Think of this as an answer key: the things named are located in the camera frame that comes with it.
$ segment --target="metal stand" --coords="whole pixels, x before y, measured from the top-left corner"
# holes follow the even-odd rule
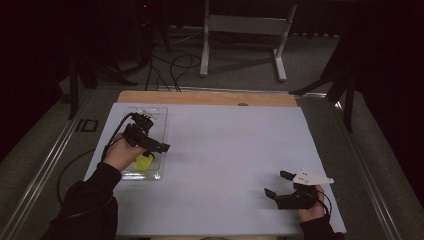
[[[253,18],[238,16],[222,16],[209,14],[209,0],[205,0],[205,25],[203,33],[203,53],[200,66],[200,76],[208,75],[209,65],[209,31],[270,34],[281,36],[281,42],[277,49],[274,49],[275,65],[277,67],[278,79],[282,82],[287,80],[281,58],[287,36],[290,31],[292,19],[297,5],[290,7],[289,15],[286,19],[274,18]]]

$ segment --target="white paper sheet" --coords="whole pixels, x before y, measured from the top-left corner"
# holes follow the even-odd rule
[[[121,181],[116,187],[118,235],[302,232],[296,211],[278,210],[264,194],[264,188],[279,195],[292,193],[292,182],[281,178],[280,170],[297,173],[305,168],[326,175],[300,108],[116,103],[86,178],[127,106],[167,107],[165,142],[171,148],[163,155],[163,179]],[[323,188],[333,206],[333,229],[346,232],[330,186]]]

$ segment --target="hand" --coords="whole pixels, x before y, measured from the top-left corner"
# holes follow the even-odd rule
[[[318,191],[318,199],[321,202],[324,202],[324,189],[320,185],[315,185],[316,190]],[[324,216],[324,207],[321,203],[316,202],[315,205],[310,209],[298,209],[297,213],[301,222],[307,222]]]
[[[147,150],[142,147],[131,147],[122,134],[118,133],[103,162],[122,172],[145,151]]]

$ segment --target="table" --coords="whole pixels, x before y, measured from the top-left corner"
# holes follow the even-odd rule
[[[139,106],[136,102],[143,102],[140,106],[168,107],[165,142],[171,144],[171,149],[165,154],[161,180],[118,184],[115,189],[120,206],[118,235],[301,233],[296,212],[278,211],[263,193],[264,187],[281,194],[291,193],[292,185],[279,177],[280,170],[294,172],[307,166],[308,170],[325,174],[303,113],[292,96],[125,91],[111,110],[86,178],[94,171],[105,141],[119,122],[122,108]],[[249,106],[234,106],[239,103]],[[208,119],[215,119],[217,113],[223,114],[219,115],[220,120],[205,124]],[[237,124],[228,125],[235,118]],[[324,188],[333,203],[333,228],[344,232],[331,188],[328,185]]]
[[[286,19],[223,16],[209,14],[209,0],[205,0],[205,22],[203,28],[203,52],[200,64],[200,76],[208,75],[209,65],[209,31],[222,31],[233,33],[255,33],[281,36],[278,48],[274,49],[274,60],[277,68],[278,80],[284,82],[287,79],[281,54],[290,31],[290,26],[296,4],[292,4]]]
[[[193,94],[200,95],[200,92],[202,91],[205,92],[204,89],[197,89],[196,92],[193,92]],[[19,196],[15,194],[18,199],[13,198],[14,200],[3,202],[4,204],[1,205],[1,217],[3,219],[2,221],[4,223],[6,223],[7,221],[7,224],[4,225],[5,227],[0,233],[2,239],[32,239],[34,237],[40,238],[44,234],[44,232],[48,228],[49,220],[55,218],[60,210],[60,205],[56,200],[57,176],[66,167],[66,165],[69,162],[73,161],[77,156],[79,156],[83,152],[86,152],[91,149],[94,150],[96,148],[102,134],[102,129],[105,126],[105,120],[108,118],[108,114],[112,105],[116,103],[118,98],[121,99],[119,97],[121,92],[122,89],[97,89],[95,91],[89,91],[89,95],[84,96],[82,98],[84,99],[84,104],[81,104],[82,108],[77,115],[78,117],[75,121],[70,121],[69,125],[67,124],[65,128],[61,127],[61,125],[56,125],[57,123],[61,123],[62,121],[66,122],[67,112],[69,108],[68,106],[62,106],[60,104],[57,105],[57,107],[59,107],[59,110],[61,109],[61,111],[56,111],[58,109],[55,109],[54,113],[57,115],[57,117],[45,118],[44,121],[47,121],[47,123],[42,124],[38,127],[35,126],[33,129],[33,132],[35,134],[33,134],[25,142],[34,143],[39,141],[40,136],[45,136],[45,134],[47,134],[47,132],[45,131],[46,129],[49,130],[48,134],[50,135],[52,135],[51,132],[54,131],[53,135],[58,136],[58,138],[52,138],[52,144],[47,144],[48,148],[44,149],[41,149],[40,145],[38,144],[26,144],[24,148],[28,148],[28,150],[23,154],[17,156],[16,158],[11,159],[13,160],[13,166],[15,166],[13,170],[4,171],[6,165],[2,165],[3,179],[13,179],[12,176],[22,176],[23,174],[21,174],[21,172],[24,172],[24,175],[28,175],[27,171],[22,171],[25,169],[21,169],[21,166],[23,165],[20,163],[29,164],[35,160],[39,160],[39,162],[43,164],[43,168],[33,169],[33,172],[34,174],[36,174],[36,176],[34,176],[33,181],[31,181],[31,184],[28,185],[27,190],[22,190],[25,190],[25,195],[19,195],[22,196],[21,200],[19,200]],[[241,98],[244,93],[246,92],[240,90],[224,91],[224,95],[229,94],[230,99],[235,99],[234,105],[237,105],[241,102],[240,100],[237,101],[237,98]],[[264,95],[268,96],[267,98],[263,98],[264,95],[262,94],[256,95],[251,93],[252,92],[249,92],[249,94],[247,95],[249,96],[249,98],[245,98],[249,100],[243,100],[243,102],[249,103],[249,105],[253,105],[253,100],[258,99],[262,101],[263,99],[269,98],[269,100],[266,101],[272,102],[272,98],[277,96],[279,96],[280,99],[278,101],[283,102],[283,98],[281,98],[281,95],[284,96],[284,94],[279,94],[275,92],[262,92],[264,93]],[[136,95],[126,94],[126,96],[132,97]],[[297,103],[302,108],[325,171],[329,177],[335,179],[335,183],[331,185],[331,190],[336,195],[337,205],[343,216],[343,222],[346,225],[346,228],[350,230],[346,233],[346,236],[353,239],[387,239],[388,235],[385,234],[387,223],[380,220],[379,217],[381,215],[379,214],[379,212],[377,212],[378,210],[373,205],[373,196],[371,196],[367,192],[365,185],[361,184],[362,181],[368,184],[367,176],[362,176],[359,171],[355,170],[362,169],[357,165],[364,164],[364,160],[360,157],[361,152],[359,151],[359,149],[352,145],[351,139],[346,137],[347,131],[343,126],[343,122],[339,118],[339,110],[334,108],[333,105],[329,104],[328,101],[318,96],[313,97],[308,95],[296,97],[296,101],[294,101],[293,97],[289,96],[289,98],[293,100],[292,102]],[[149,97],[143,97],[143,99],[155,99],[155,97],[154,95],[150,95],[149,93]],[[79,130],[80,128],[78,127],[78,123],[81,122],[80,120],[87,119],[98,120],[99,127],[97,131],[82,132]],[[40,159],[32,157],[44,156],[44,154],[49,155],[45,159],[42,157],[40,157]],[[72,184],[74,184],[78,180],[84,179],[85,173],[87,172],[91,159],[92,154],[85,155],[77,162],[72,164],[72,166],[68,169],[62,179],[62,184],[60,186],[60,193],[62,197]],[[167,169],[170,169],[170,165],[165,166],[165,170]],[[278,184],[287,185],[284,185],[281,188],[274,188],[274,186],[263,184],[260,186],[261,189],[263,187],[268,187],[272,190],[275,190],[279,194],[285,194],[291,191],[291,187],[289,186],[290,183],[283,181],[278,176],[273,176],[273,179],[278,182]],[[3,186],[11,185],[14,187],[17,182],[18,181],[3,181],[2,184]],[[258,191],[258,197],[263,197],[262,192],[260,190],[256,189],[255,191]],[[10,199],[13,196],[12,194],[13,192],[9,191],[8,194],[2,195],[2,199]],[[404,212],[407,206],[402,203],[400,203],[402,205],[401,209]],[[269,209],[272,209],[272,211],[276,210],[276,206],[272,203],[272,201],[267,201],[266,204],[270,204]],[[389,217],[396,218],[396,215],[389,215]],[[419,226],[419,224],[415,222],[416,219],[414,219],[414,221],[411,220],[411,223],[408,226]],[[407,229],[409,234],[409,229],[411,229],[413,232],[413,229],[420,228],[408,227]]]

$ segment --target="aluminum rail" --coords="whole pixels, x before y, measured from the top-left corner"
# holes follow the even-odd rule
[[[402,237],[399,233],[396,223],[393,220],[392,215],[387,207],[387,203],[384,200],[375,180],[372,176],[365,157],[362,155],[358,142],[353,133],[347,131],[343,119],[342,119],[342,107],[338,102],[334,108],[334,114],[336,115],[335,119],[337,121],[338,127],[344,128],[345,131],[342,131],[346,138],[349,140],[349,144],[355,154],[355,165],[358,169],[359,175],[361,176],[362,182],[364,183],[365,190],[367,191],[371,203],[374,206],[374,210],[377,214],[380,224],[383,228],[384,233],[388,240],[402,240]]]
[[[19,230],[34,207],[35,202],[37,201],[41,191],[49,179],[54,167],[56,166],[56,163],[59,161],[60,156],[62,155],[69,139],[72,136],[72,133],[75,131],[78,123],[77,120],[79,120],[82,110],[92,96],[92,90],[87,90],[87,92],[83,95],[79,111],[75,114],[72,120],[67,121],[64,129],[53,145],[53,148],[50,150],[48,156],[44,160],[43,165],[40,167],[37,174],[28,185],[13,214],[1,232],[1,240],[15,239],[18,235]]]

